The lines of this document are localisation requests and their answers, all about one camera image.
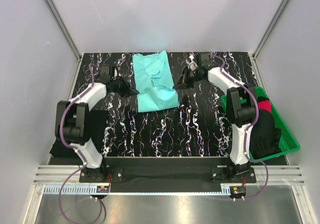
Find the turquoise t shirt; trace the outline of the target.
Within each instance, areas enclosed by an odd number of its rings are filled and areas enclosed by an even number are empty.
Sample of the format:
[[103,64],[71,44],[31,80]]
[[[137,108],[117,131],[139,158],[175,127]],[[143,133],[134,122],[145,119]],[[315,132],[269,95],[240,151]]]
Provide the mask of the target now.
[[168,54],[164,50],[149,55],[135,54],[132,57],[137,110],[139,113],[156,112],[179,106],[178,93],[173,89],[174,81]]

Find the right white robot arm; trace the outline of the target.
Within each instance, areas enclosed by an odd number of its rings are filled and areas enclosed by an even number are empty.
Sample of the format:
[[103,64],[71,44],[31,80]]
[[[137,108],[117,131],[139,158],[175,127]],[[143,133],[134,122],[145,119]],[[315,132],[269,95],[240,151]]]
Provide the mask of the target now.
[[220,67],[200,67],[183,69],[175,90],[190,89],[195,82],[206,80],[216,85],[226,95],[226,117],[232,126],[232,147],[227,169],[228,179],[239,182],[250,169],[251,131],[259,118],[256,88],[245,85]]

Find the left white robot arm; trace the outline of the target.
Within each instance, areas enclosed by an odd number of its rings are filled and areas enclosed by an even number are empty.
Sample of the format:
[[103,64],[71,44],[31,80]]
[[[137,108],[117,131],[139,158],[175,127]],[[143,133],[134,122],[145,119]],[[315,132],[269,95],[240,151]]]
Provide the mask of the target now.
[[76,97],[59,101],[56,107],[55,136],[77,154],[83,163],[82,169],[89,171],[97,182],[103,182],[108,177],[108,170],[92,141],[90,112],[109,93],[127,98],[139,94],[139,91],[120,76],[109,82],[90,83]]

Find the folded black t shirt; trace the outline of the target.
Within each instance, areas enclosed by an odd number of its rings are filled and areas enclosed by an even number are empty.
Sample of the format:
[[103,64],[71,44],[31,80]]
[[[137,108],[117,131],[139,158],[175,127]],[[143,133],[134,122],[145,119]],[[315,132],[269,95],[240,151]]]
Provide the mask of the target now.
[[[109,112],[107,110],[92,110],[89,117],[91,140],[96,149],[101,153]],[[72,149],[65,147],[59,139],[55,140],[49,153],[54,158],[78,158],[78,155]]]

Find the red t shirt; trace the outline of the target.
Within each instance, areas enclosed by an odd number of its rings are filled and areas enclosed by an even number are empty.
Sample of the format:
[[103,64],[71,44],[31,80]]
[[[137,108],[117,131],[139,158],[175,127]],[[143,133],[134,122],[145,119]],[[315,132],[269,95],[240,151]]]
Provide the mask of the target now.
[[268,98],[260,98],[258,99],[258,108],[260,110],[267,111],[272,113],[272,104]]

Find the black t shirt in bin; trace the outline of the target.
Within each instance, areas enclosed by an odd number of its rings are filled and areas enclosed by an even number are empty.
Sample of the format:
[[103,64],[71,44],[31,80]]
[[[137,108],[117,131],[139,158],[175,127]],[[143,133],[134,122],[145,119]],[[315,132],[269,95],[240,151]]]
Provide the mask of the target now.
[[254,125],[250,135],[249,151],[254,159],[261,159],[281,153],[279,146],[281,129],[276,127],[272,113],[259,109],[258,121]]

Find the green plastic bin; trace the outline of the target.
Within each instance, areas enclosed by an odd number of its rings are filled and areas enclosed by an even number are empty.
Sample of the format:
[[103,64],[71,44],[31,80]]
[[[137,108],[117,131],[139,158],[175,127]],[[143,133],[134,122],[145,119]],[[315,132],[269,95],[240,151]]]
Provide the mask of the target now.
[[[257,87],[256,88],[256,95],[257,95],[257,98],[258,97],[266,97],[266,98],[269,99],[269,97],[267,96],[265,90],[262,87]],[[277,158],[279,156],[283,156],[283,155],[286,155],[288,153],[292,153],[292,152],[298,151],[300,149],[299,143],[295,139],[295,137],[292,134],[292,132],[290,131],[290,129],[287,127],[286,123],[284,122],[284,120],[282,119],[282,117],[280,116],[279,112],[277,111],[277,109],[272,104],[272,102],[271,102],[271,105],[272,105],[272,115],[274,117],[275,126],[277,128],[279,128],[279,129],[281,129],[281,138],[280,138],[280,141],[279,141],[279,147],[281,149],[281,152],[277,153],[277,154],[273,154],[273,155],[267,156],[267,157],[264,157],[264,158],[261,158],[261,159],[258,159],[258,160],[261,160],[261,161],[266,161],[266,160],[269,160],[269,159]],[[250,155],[251,159],[255,160],[250,151],[249,151],[249,155]]]

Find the left aluminium corner post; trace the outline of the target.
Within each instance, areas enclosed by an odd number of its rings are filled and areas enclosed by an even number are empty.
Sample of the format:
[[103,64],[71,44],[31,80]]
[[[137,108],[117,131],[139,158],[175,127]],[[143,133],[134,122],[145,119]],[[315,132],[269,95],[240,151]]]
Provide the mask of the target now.
[[54,3],[54,0],[44,0],[44,2],[46,3],[52,17],[54,18],[57,26],[59,27],[62,35],[64,36],[64,39],[66,40],[68,46],[70,47],[73,55],[79,61],[82,57],[82,54],[80,53],[74,40],[72,39],[72,36],[70,35],[70,33],[69,33],[59,11]]

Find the aluminium corner post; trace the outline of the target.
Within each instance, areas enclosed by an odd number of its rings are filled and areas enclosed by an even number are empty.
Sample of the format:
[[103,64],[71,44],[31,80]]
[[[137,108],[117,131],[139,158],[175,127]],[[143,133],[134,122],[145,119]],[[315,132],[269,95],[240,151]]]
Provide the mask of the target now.
[[263,47],[265,46],[267,40],[269,39],[269,37],[271,36],[271,34],[273,33],[273,30],[275,29],[277,23],[279,22],[279,20],[281,19],[282,15],[284,14],[287,6],[289,5],[291,0],[281,0],[278,8],[276,9],[270,23],[268,24],[261,40],[259,41],[256,49],[254,50],[254,52],[252,53],[252,57],[254,60],[256,60],[259,56],[259,54],[261,53]]
[[82,54],[80,53],[74,40],[72,39],[72,36],[70,35],[70,33],[69,33],[59,11],[54,3],[54,0],[44,0],[44,2],[46,3],[52,17],[54,18],[57,26],[59,27],[62,35],[64,36],[64,39],[66,40],[68,46],[70,47],[73,55],[79,61],[82,57]]

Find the aluminium frame rail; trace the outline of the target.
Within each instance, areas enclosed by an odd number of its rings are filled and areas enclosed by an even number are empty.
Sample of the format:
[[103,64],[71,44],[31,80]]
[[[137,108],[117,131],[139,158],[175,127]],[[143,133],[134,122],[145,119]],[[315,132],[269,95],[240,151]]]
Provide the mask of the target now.
[[268,186],[303,186],[297,166],[256,165],[246,177],[230,180],[223,177],[223,166],[174,166],[156,172],[142,173],[136,166],[111,167],[110,175],[98,182],[76,165],[41,165],[33,184],[41,186],[45,194],[62,195],[142,195],[142,196],[230,196],[245,188]]

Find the right aluminium corner post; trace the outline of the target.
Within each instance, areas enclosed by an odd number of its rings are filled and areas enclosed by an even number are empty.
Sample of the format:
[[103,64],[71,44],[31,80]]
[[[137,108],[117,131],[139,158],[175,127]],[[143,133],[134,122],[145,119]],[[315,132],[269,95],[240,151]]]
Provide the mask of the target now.
[[281,19],[282,15],[284,14],[287,6],[289,5],[291,0],[281,0],[278,8],[276,9],[270,23],[268,24],[261,40],[259,41],[256,49],[254,50],[254,52],[252,53],[252,57],[254,60],[256,60],[259,56],[259,54],[261,53],[263,47],[265,46],[267,40],[269,39],[269,37],[271,36],[271,34],[273,33],[273,30],[275,29],[277,23],[279,22],[279,20]]

